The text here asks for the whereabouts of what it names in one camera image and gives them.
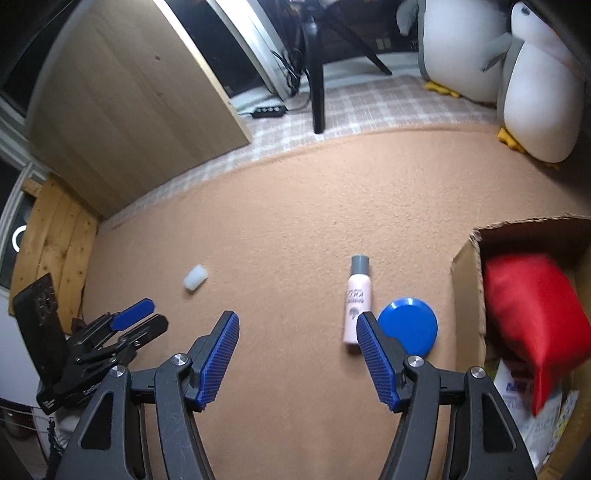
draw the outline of blue gripper pad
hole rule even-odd
[[[195,398],[195,403],[201,409],[216,399],[217,391],[222,384],[223,376],[238,343],[239,334],[240,321],[238,315],[233,313],[201,369],[199,393]]]
[[[150,299],[140,300],[138,303],[132,305],[128,309],[120,313],[116,313],[111,322],[111,330],[114,332],[122,332],[127,330],[134,323],[152,315],[155,310],[154,302]]]
[[[390,410],[396,410],[400,401],[396,393],[396,376],[364,315],[359,315],[357,319],[357,341],[379,400]]]

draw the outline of checkered rug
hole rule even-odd
[[[110,229],[136,213],[173,197],[194,185],[246,163],[294,148],[389,127],[457,123],[493,124],[492,108],[428,92],[423,80],[412,76],[390,77],[326,92],[326,131],[315,135],[311,107],[280,119],[246,118],[252,144],[192,168],[152,190],[106,220]]]

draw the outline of penguin plush toy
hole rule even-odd
[[[513,7],[511,31],[483,51],[484,71],[504,59],[498,138],[543,162],[561,162],[579,136],[584,75],[556,33],[523,2]]]
[[[494,103],[501,67],[480,68],[485,46],[507,31],[495,0],[405,0],[398,7],[400,33],[418,20],[418,62],[425,88]]]

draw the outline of cardboard box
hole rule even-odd
[[[546,252],[573,283],[587,318],[591,319],[591,218],[562,216],[504,222],[475,229],[452,263],[456,308],[456,369],[485,366],[491,343],[486,331],[482,268],[486,260],[509,252]],[[579,399],[541,480],[562,477],[591,434],[591,361],[572,375]]]

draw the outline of white wall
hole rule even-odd
[[[39,375],[22,341],[17,320],[8,314],[8,300],[0,293],[0,398],[38,407]]]

